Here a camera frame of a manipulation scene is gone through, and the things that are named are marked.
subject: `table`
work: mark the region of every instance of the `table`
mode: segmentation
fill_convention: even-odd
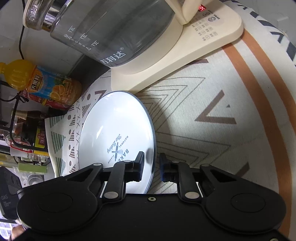
[[[287,215],[280,231],[296,238],[296,48],[272,24],[237,1],[243,36],[140,91],[156,132],[157,153],[209,163],[280,193]],[[111,91],[110,71],[64,116],[46,119],[56,177],[79,169],[81,128],[92,106]],[[156,163],[150,193],[175,193]]]

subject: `yellow bottle cap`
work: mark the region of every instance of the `yellow bottle cap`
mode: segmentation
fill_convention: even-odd
[[[3,63],[3,62],[0,62],[0,74],[3,74],[4,73],[5,67],[6,67],[6,64]]]

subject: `plate rim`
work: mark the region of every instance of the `plate rim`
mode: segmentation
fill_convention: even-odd
[[[101,99],[103,99],[105,96],[107,96],[107,95],[109,95],[109,94],[111,94],[111,93],[116,93],[116,92],[121,92],[121,93],[129,94],[129,95],[131,95],[133,98],[135,98],[136,101],[137,101],[138,103],[140,103],[140,105],[142,106],[142,108],[144,109],[144,111],[145,111],[145,113],[146,113],[146,115],[147,115],[147,117],[148,117],[148,120],[149,120],[149,123],[150,123],[151,129],[152,129],[152,136],[153,136],[153,143],[154,143],[154,151],[153,151],[153,160],[152,160],[151,177],[150,177],[149,183],[148,183],[148,185],[147,185],[147,187],[146,187],[146,189],[145,189],[145,191],[144,191],[144,194],[146,194],[146,193],[148,192],[150,186],[151,186],[151,183],[152,183],[152,180],[153,180],[153,177],[154,177],[155,164],[156,164],[156,155],[157,155],[157,152],[156,152],[156,135],[155,135],[154,125],[153,125],[152,119],[151,119],[150,114],[149,114],[147,108],[145,107],[145,105],[140,101],[140,99],[139,99],[137,96],[133,95],[132,93],[129,93],[129,92],[127,92],[127,91],[112,91],[112,92],[109,92],[109,93],[107,93],[106,95],[104,95]],[[91,109],[89,110],[89,112],[88,112],[88,114],[87,114],[87,116],[86,116],[86,118],[85,118],[84,123],[86,122],[86,120],[87,120],[87,118],[88,118],[88,116],[89,116],[89,114],[90,114],[92,108],[93,108],[93,107],[94,107],[94,106],[95,106],[95,105],[96,105],[101,99],[99,99],[99,100],[98,100],[98,101],[97,101],[97,102],[91,107]],[[83,132],[84,127],[85,127],[85,125],[83,125],[83,127],[81,128],[81,134],[82,134],[82,132]],[[80,147],[80,142],[79,142],[79,144],[78,144],[78,163],[79,163],[79,147]]]

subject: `person's hand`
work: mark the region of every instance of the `person's hand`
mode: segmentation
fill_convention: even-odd
[[[11,231],[11,240],[16,239],[18,236],[20,236],[25,231],[24,227],[22,225],[16,226],[12,228]]]

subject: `green triangle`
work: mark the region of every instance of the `green triangle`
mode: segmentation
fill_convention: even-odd
[[[58,171],[58,175],[59,177],[62,176],[63,171],[66,168],[66,163],[64,162],[63,159],[56,157],[56,162],[57,162],[57,171]]]
[[[64,117],[65,117],[64,115],[51,117],[49,119],[50,128],[52,128],[56,123],[59,123]]]
[[[54,147],[54,153],[57,153],[63,147],[64,139],[66,137],[52,131],[51,131],[51,136],[52,136],[52,145]]]

